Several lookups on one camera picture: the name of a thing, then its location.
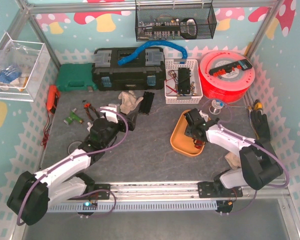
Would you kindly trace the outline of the white peg base plate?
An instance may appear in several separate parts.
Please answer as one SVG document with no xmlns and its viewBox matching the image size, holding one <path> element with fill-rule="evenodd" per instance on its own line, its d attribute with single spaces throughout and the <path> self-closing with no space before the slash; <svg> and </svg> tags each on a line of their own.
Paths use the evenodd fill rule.
<svg viewBox="0 0 300 240">
<path fill-rule="evenodd" d="M 87 122 L 87 130 L 90 131 L 92 128 L 93 124 L 91 122 Z"/>
</svg>

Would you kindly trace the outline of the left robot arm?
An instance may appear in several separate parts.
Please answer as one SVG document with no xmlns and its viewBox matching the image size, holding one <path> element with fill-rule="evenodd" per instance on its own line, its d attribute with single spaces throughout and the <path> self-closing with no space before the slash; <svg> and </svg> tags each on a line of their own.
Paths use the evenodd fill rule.
<svg viewBox="0 0 300 240">
<path fill-rule="evenodd" d="M 128 114 L 112 106 L 103 106 L 98 117 L 88 127 L 88 136 L 67 157 L 31 173 L 23 172 L 7 200 L 7 207 L 17 215 L 16 224 L 31 226 L 43 218 L 49 208 L 66 200 L 97 198 L 98 193 L 110 195 L 108 188 L 97 188 L 84 170 L 99 161 L 105 152 L 120 145 L 118 133 L 127 134 L 136 127 L 138 113 Z"/>
</svg>

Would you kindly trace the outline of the white leather work glove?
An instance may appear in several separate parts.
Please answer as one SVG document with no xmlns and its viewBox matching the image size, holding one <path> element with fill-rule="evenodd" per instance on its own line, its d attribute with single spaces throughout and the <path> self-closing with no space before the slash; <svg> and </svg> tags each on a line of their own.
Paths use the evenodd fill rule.
<svg viewBox="0 0 300 240">
<path fill-rule="evenodd" d="M 133 111 L 139 103 L 144 99 L 143 96 L 140 96 L 139 98 L 136 97 L 134 91 L 122 91 L 118 99 L 121 100 L 120 105 L 120 112 L 128 115 L 131 111 Z"/>
</svg>

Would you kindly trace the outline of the red spring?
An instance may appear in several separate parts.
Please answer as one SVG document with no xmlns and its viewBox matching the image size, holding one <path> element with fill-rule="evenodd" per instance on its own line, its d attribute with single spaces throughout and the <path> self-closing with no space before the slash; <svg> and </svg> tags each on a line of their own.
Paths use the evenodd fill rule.
<svg viewBox="0 0 300 240">
<path fill-rule="evenodd" d="M 204 145 L 206 144 L 204 141 L 200 141 L 200 140 L 194 140 L 194 147 L 197 149 L 201 149 L 204 147 Z"/>
</svg>

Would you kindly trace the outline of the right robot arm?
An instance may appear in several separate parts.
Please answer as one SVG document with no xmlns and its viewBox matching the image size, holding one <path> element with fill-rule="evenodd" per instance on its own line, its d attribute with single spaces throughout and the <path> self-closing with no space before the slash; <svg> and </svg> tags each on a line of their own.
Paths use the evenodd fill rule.
<svg viewBox="0 0 300 240">
<path fill-rule="evenodd" d="M 248 186 L 258 191 L 266 185 L 274 188 L 287 186 L 287 170 L 269 140 L 242 136 L 225 128 L 218 118 L 209 120 L 197 108 L 183 116 L 190 136 L 195 140 L 215 144 L 239 157 L 240 167 L 228 170 L 219 177 L 224 188 Z"/>
</svg>

